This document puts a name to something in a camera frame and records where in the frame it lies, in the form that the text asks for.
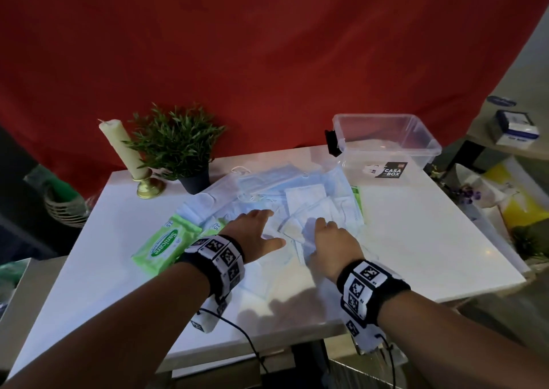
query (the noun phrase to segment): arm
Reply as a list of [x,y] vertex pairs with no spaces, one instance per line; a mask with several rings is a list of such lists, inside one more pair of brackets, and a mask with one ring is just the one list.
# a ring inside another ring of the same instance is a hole
[[[263,240],[270,210],[241,214],[221,233],[237,240],[244,262],[285,245]],[[6,389],[144,387],[210,293],[206,275],[176,263],[41,354]]]
[[[334,283],[364,260],[356,239],[333,222],[317,220],[315,242],[312,262]],[[549,367],[531,351],[415,292],[389,297],[375,320],[435,387],[547,387]]]

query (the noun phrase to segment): forearm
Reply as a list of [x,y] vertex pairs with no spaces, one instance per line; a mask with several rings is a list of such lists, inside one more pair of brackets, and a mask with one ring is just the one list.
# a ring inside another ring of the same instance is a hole
[[532,352],[415,292],[384,303],[378,323],[435,387],[547,387]]
[[204,274],[177,263],[74,330],[5,387],[144,387],[209,291]]

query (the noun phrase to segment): potted plant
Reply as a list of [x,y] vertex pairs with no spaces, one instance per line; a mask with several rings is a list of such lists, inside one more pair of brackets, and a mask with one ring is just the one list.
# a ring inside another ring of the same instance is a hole
[[179,180],[188,193],[210,185],[208,165],[211,149],[225,126],[215,126],[200,105],[181,113],[177,107],[166,114],[153,103],[152,114],[134,114],[134,138],[128,147],[142,153],[143,167],[159,169],[160,176]]

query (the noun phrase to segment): red curtain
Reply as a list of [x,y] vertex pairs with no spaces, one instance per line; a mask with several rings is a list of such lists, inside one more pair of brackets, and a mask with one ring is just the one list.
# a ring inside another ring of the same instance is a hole
[[0,123],[89,195],[97,119],[203,103],[216,156],[324,143],[336,113],[463,136],[549,0],[0,0]]

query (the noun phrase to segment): hand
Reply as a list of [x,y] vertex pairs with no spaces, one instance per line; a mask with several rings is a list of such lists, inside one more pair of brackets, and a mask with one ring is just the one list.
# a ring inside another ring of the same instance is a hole
[[333,283],[349,263],[364,260],[359,242],[344,228],[321,218],[315,223],[316,252],[311,255],[312,263]]
[[226,234],[236,240],[242,247],[244,262],[250,263],[261,256],[269,254],[286,245],[286,240],[261,238],[267,219],[274,213],[271,210],[252,210],[248,214],[239,215],[219,233]]

